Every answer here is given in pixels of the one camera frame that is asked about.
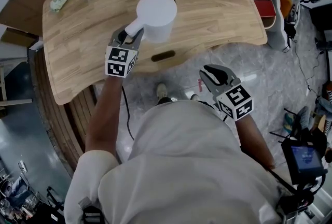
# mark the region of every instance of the black cable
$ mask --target black cable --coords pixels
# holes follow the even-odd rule
[[[298,55],[297,52],[296,52],[296,48],[297,48],[297,40],[293,40],[293,39],[292,39],[292,41],[295,43],[295,54],[296,54],[296,56],[297,56],[297,58],[298,58],[298,60],[299,60],[299,67],[300,67],[300,70],[301,70],[301,72],[302,72],[302,74],[303,74],[303,77],[305,78],[307,88],[309,89],[309,91],[312,91],[313,93],[315,93],[316,97],[318,97],[317,92],[310,88],[310,85],[308,84],[308,80],[307,80],[307,78],[306,78],[306,75],[304,74],[304,72],[303,72],[303,70],[302,70],[302,67],[301,67],[301,60],[300,60],[299,55]]]
[[[19,165],[19,168],[21,170],[21,174],[22,174],[22,179],[23,181],[25,181],[25,184],[27,185],[27,188],[29,189],[30,188],[30,183],[29,181],[27,180],[27,177],[25,176],[24,172],[23,172],[23,167],[21,166],[21,163],[18,162],[18,165]]]
[[[282,50],[283,53],[288,53],[291,48],[289,47],[289,44]]]
[[[324,53],[324,51],[321,51],[321,52],[317,55],[316,60],[317,60],[318,64],[315,65],[315,66],[313,67],[313,69],[312,69],[312,70],[313,70],[313,75],[312,75],[311,77],[307,78],[307,81],[315,76],[315,68],[316,68],[316,67],[319,67],[319,65],[320,65],[320,61],[318,60],[318,57],[319,57],[322,53]]]
[[[123,88],[122,86],[122,92],[123,92],[123,97],[124,97],[124,102],[126,103],[126,108],[127,108],[127,114],[128,114],[128,119],[127,119],[127,129],[128,129],[128,132],[131,136],[131,138],[133,140],[135,140],[130,132],[130,128],[129,128],[129,120],[130,120],[130,113],[129,113],[129,107],[128,107],[128,101],[127,101],[127,96],[126,96],[126,93],[125,93],[125,89]]]

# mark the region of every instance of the tiled floor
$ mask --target tiled floor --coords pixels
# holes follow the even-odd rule
[[[302,8],[296,30],[297,53],[303,72],[309,78],[313,74],[312,68],[317,65],[318,51],[314,43],[317,31],[311,23],[308,9]],[[325,54],[319,55],[318,60],[320,64],[314,70],[315,75],[308,80],[310,88],[316,92],[327,78]],[[152,75],[130,75],[124,81],[124,89],[129,102],[130,128],[134,137],[142,115],[157,104],[155,90],[160,82],[166,84],[171,97],[186,100],[196,93],[201,100],[213,104],[207,88],[202,86],[200,91],[198,82],[199,70],[211,63],[231,68],[247,84],[255,100],[252,116],[275,156],[276,163],[282,162],[279,139],[268,132],[282,127],[284,107],[297,112],[307,105],[313,110],[316,98],[313,92],[306,94],[305,79],[299,68],[294,45],[288,53],[282,53],[272,50],[268,45],[228,44],[210,49],[166,71]],[[100,94],[101,89],[102,85],[96,86],[97,94]],[[128,158],[133,143],[126,121],[127,111],[122,98],[117,149],[123,160]],[[237,136],[234,122],[227,118],[226,123]]]
[[[29,51],[32,61],[33,53]],[[1,160],[10,173],[10,180],[21,176],[18,163],[23,160],[27,168],[25,176],[32,189],[45,198],[47,187],[51,186],[60,197],[57,200],[64,201],[71,177],[55,152],[40,117],[29,64],[20,63],[5,82],[8,100],[32,98],[32,103],[6,107],[7,116],[0,119]]]

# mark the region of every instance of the marker cube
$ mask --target marker cube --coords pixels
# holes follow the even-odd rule
[[[105,74],[125,78],[134,67],[138,51],[107,46]]]
[[[254,100],[243,87],[243,83],[232,87],[217,97],[218,106],[234,121],[241,119],[254,110]]]

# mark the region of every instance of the wooden tabletop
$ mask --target wooden tabletop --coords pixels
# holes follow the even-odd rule
[[[45,59],[55,101],[62,105],[106,77],[106,46],[113,31],[136,18],[139,0],[68,0],[58,13],[50,11],[50,1],[43,7]],[[164,44],[143,41],[133,72],[156,72],[179,65],[216,45],[261,45],[267,41],[253,0],[176,3],[178,13],[170,40]],[[167,57],[162,55],[165,52],[174,56],[156,61]]]

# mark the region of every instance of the white t-shirt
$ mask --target white t-shirt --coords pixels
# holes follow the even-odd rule
[[[65,201],[100,202],[109,223],[279,223],[275,179],[243,154],[215,110],[195,101],[156,106],[142,118],[129,160],[94,150],[80,157]]]

